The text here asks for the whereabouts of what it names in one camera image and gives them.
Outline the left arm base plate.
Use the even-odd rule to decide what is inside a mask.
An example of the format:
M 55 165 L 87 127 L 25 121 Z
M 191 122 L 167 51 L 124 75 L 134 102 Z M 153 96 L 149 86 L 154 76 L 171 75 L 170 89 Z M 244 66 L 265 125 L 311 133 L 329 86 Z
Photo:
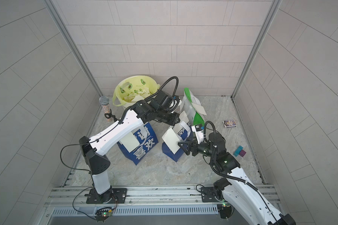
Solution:
M 87 197 L 87 204 L 122 204 L 125 202 L 128 189 L 126 188 L 111 188 L 103 194 L 98 194 L 95 188 L 91 188 Z

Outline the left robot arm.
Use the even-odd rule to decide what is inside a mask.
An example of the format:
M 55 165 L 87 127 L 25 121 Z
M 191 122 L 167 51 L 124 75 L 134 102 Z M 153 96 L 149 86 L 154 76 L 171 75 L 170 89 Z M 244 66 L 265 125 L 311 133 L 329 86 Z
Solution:
M 163 100 L 140 100 L 125 109 L 122 117 L 99 134 L 82 137 L 82 153 L 90 168 L 94 189 L 100 197 L 107 200 L 112 196 L 112 185 L 108 177 L 110 161 L 106 154 L 116 144 L 125 146 L 126 150 L 134 152 L 138 157 L 144 156 L 157 144 L 150 138 L 149 129 L 145 124 L 150 121 L 163 122 L 171 126 L 180 122 L 178 113 L 174 112 L 180 101 L 179 96 L 165 97 Z

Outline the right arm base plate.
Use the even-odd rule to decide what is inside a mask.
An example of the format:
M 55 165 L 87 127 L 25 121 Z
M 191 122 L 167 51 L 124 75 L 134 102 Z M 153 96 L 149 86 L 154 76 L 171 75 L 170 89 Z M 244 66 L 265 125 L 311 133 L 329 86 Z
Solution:
M 198 189 L 198 191 L 201 194 L 201 199 L 202 202 L 227 202 L 226 200 L 224 200 L 223 196 L 221 194 L 219 194 L 219 191 L 214 189 L 213 187 L 204 187 L 204 186 L 200 186 L 200 189 Z

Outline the white receipt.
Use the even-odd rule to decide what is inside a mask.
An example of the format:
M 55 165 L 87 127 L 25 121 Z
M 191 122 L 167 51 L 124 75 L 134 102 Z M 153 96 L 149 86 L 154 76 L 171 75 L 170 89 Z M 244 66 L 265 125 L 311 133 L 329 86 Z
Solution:
M 124 146 L 124 148 L 129 153 L 131 153 L 133 150 L 135 150 L 140 145 L 136 136 L 131 132 L 129 132 L 126 136 L 124 136 L 119 142 Z
M 176 154 L 177 151 L 180 149 L 178 146 L 178 142 L 181 142 L 181 137 L 174 132 L 172 128 L 169 128 L 164 135 L 162 136 L 163 141 L 169 147 L 170 151 L 173 154 Z

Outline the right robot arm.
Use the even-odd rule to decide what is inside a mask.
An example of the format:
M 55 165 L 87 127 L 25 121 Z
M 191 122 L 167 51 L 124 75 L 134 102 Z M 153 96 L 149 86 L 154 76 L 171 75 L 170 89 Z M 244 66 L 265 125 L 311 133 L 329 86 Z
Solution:
M 282 214 L 250 181 L 240 163 L 225 148 L 225 139 L 218 132 L 199 143 L 187 138 L 177 144 L 186 155 L 202 154 L 210 158 L 209 165 L 221 179 L 213 185 L 215 197 L 228 202 L 250 225 L 294 225 L 290 214 Z

